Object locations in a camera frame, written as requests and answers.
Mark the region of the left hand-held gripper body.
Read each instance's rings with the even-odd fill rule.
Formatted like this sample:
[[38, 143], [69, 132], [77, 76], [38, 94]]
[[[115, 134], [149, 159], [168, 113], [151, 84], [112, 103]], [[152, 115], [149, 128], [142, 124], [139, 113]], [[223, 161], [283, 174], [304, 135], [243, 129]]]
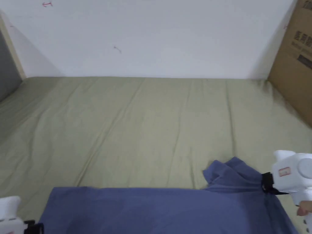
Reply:
[[1, 234], [44, 234], [44, 225], [35, 220], [24, 221], [17, 216], [21, 203], [19, 196], [0, 198]]

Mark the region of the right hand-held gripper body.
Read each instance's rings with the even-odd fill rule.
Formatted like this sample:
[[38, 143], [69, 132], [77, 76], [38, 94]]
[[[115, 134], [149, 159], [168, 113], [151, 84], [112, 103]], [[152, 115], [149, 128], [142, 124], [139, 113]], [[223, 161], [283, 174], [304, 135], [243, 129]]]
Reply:
[[312, 154], [287, 150], [274, 152], [276, 162], [271, 171], [262, 174], [264, 192], [274, 195], [290, 194], [296, 206], [312, 201]]

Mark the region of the person's right hand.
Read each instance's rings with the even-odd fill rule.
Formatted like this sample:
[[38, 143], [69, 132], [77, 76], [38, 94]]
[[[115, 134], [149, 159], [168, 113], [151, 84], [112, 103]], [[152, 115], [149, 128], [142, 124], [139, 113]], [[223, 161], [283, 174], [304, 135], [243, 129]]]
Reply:
[[297, 215], [307, 216], [309, 213], [312, 213], [312, 201], [301, 201], [298, 206]]

